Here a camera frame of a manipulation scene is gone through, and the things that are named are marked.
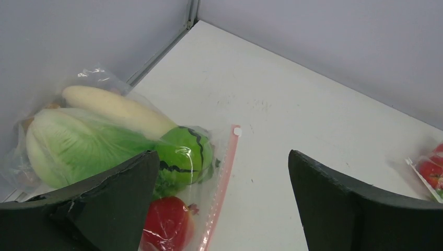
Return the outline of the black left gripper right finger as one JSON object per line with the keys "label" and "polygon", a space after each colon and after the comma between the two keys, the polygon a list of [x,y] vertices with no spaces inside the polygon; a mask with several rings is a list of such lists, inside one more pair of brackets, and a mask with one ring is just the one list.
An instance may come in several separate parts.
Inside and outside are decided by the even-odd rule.
{"label": "black left gripper right finger", "polygon": [[442,204],[392,193],[292,150],[288,171],[309,250],[442,250]]}

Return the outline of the red fake pomegranate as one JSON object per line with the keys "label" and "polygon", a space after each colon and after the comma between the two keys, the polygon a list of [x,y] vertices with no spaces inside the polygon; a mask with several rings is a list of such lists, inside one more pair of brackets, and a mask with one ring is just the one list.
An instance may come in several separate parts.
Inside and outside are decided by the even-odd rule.
{"label": "red fake pomegranate", "polygon": [[195,233],[198,206],[187,205],[178,197],[153,201],[142,232],[140,250],[184,250]]}

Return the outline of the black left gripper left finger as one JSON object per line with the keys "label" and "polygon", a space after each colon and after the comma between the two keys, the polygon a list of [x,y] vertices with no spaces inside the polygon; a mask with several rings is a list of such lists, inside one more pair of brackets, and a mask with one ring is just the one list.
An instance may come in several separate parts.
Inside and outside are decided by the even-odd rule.
{"label": "black left gripper left finger", "polygon": [[159,171],[155,151],[24,202],[1,204],[1,250],[137,250]]}

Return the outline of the clear zip top bag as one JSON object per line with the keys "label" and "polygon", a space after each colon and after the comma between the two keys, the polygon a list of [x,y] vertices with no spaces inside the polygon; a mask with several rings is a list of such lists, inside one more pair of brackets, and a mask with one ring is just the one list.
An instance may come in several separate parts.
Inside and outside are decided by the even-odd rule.
{"label": "clear zip top bag", "polygon": [[[62,91],[69,86],[104,89],[136,100],[165,115],[145,97],[137,93],[131,85],[120,81],[101,67],[85,69],[58,83],[29,86],[15,93],[8,93],[2,88],[1,204],[12,201],[24,202],[32,197],[58,190],[46,185],[31,167],[26,150],[26,133],[35,114],[39,111],[75,108],[62,97]],[[195,203],[199,208],[199,213],[194,216],[195,233],[190,244],[184,250],[206,250],[219,216],[220,205],[224,199],[223,191],[229,181],[229,172],[232,168],[238,136],[235,135],[235,126],[223,126],[219,130],[206,130],[196,125],[196,119],[193,119],[191,125],[176,124],[194,129],[209,138],[213,149],[212,164],[203,172],[200,181],[187,186],[175,186],[163,181],[158,171],[150,204],[155,200],[171,196],[180,198],[187,205]]]}

